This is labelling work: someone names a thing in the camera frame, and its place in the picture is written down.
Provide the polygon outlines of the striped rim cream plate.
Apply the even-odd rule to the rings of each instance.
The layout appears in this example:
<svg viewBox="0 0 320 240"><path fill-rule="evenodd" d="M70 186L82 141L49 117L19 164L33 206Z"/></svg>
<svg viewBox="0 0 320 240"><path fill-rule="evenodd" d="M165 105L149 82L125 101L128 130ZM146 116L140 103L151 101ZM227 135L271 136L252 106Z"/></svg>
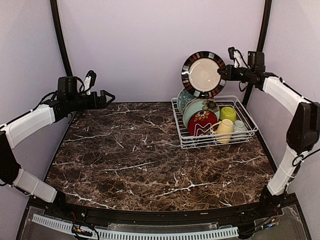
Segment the striped rim cream plate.
<svg viewBox="0 0 320 240"><path fill-rule="evenodd" d="M196 98L214 98L226 85L226 81L218 73L224 66L223 59L211 51L193 53L182 66L182 84Z"/></svg>

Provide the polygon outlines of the red teal flower plate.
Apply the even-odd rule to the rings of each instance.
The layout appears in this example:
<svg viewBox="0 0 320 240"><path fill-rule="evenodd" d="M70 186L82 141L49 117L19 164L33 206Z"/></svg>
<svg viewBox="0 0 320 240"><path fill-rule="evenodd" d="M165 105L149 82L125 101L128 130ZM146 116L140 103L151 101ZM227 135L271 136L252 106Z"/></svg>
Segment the red teal flower plate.
<svg viewBox="0 0 320 240"><path fill-rule="evenodd" d="M185 88L183 88L178 94L176 101L179 112L182 114L187 104L195 98L196 97L194 95L190 94Z"/></svg>

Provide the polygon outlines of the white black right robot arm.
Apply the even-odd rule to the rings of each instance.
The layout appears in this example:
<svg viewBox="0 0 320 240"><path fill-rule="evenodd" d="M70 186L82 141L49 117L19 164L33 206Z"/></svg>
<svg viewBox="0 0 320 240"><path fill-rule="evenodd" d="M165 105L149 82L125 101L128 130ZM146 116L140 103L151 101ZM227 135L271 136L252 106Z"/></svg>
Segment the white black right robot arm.
<svg viewBox="0 0 320 240"><path fill-rule="evenodd" d="M261 194L263 200L255 205L255 213L266 217L275 208L271 198L283 195L297 176L301 164L315 154L313 148L320 139L320 104L298 93L281 77L267 72L263 52L248 52L247 61L234 47L228 48L228 53L233 64L217 71L221 78L254 85L281 104L287 111L283 116L290 121L287 124L284 156Z"/></svg>

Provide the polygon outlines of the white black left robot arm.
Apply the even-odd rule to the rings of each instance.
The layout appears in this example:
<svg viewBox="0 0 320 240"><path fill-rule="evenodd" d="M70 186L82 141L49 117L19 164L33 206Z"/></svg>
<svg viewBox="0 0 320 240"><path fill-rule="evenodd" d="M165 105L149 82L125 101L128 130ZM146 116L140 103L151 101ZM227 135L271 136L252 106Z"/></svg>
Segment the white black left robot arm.
<svg viewBox="0 0 320 240"><path fill-rule="evenodd" d="M69 216L70 206L57 198L56 188L23 169L17 162L13 150L34 133L59 122L73 112L107 108L116 97L105 90L92 91L96 77L92 70L84 80L76 76L60 77L57 90L46 94L35 108L0 126L2 186L13 186L28 196L51 203L51 210L60 218Z"/></svg>

